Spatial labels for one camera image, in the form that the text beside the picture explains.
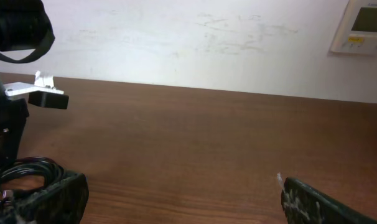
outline white thermostat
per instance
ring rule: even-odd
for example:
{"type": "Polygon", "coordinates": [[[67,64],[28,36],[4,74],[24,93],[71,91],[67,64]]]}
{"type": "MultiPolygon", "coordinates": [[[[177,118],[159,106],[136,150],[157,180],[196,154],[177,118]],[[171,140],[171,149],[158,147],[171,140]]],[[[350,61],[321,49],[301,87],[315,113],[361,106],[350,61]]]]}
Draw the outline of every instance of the white thermostat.
{"type": "Polygon", "coordinates": [[[377,55],[377,0],[350,0],[332,52],[377,55]]]}

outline brown tabletop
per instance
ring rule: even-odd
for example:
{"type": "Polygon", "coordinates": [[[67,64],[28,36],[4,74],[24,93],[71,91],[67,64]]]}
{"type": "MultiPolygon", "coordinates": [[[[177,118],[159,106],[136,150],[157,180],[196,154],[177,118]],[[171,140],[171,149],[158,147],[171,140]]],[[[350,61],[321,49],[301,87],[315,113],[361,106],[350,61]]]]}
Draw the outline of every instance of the brown tabletop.
{"type": "Polygon", "coordinates": [[[376,104],[55,81],[68,109],[30,105],[19,157],[87,176],[81,223],[287,223],[278,172],[377,219],[376,104]]]}

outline coiled black cable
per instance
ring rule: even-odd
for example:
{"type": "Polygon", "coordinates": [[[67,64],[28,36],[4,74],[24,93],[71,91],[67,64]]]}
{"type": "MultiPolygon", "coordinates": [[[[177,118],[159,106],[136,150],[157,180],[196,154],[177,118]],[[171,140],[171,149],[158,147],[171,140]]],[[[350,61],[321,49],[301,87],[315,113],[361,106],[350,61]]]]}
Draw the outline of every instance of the coiled black cable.
{"type": "MultiPolygon", "coordinates": [[[[28,175],[42,176],[44,178],[44,185],[31,190],[13,190],[14,200],[26,198],[35,192],[59,182],[64,176],[64,169],[55,161],[46,157],[27,157],[2,164],[0,165],[0,193],[2,193],[2,184],[28,175]]],[[[9,205],[11,205],[10,198],[5,198],[3,201],[0,201],[0,206],[2,207],[9,205]]]]}

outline yellow label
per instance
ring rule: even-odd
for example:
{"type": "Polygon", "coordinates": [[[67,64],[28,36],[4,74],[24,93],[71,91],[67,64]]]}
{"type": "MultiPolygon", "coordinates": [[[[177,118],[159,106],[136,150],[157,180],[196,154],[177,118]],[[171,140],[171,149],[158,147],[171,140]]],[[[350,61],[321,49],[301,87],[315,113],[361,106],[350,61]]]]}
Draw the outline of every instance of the yellow label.
{"type": "Polygon", "coordinates": [[[353,42],[353,43],[363,43],[364,38],[362,37],[349,37],[348,42],[353,42]]]}

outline white bracket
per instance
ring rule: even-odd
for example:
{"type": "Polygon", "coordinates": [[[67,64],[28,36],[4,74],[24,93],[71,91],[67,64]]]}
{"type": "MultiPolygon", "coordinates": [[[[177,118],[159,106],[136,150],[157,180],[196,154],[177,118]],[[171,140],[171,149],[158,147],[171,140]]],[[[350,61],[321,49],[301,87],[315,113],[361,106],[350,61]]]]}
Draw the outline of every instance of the white bracket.
{"type": "Polygon", "coordinates": [[[53,75],[43,74],[38,71],[35,74],[35,83],[8,83],[4,84],[6,96],[17,96],[35,91],[44,91],[48,93],[64,94],[64,91],[58,90],[54,87],[53,75]]]}

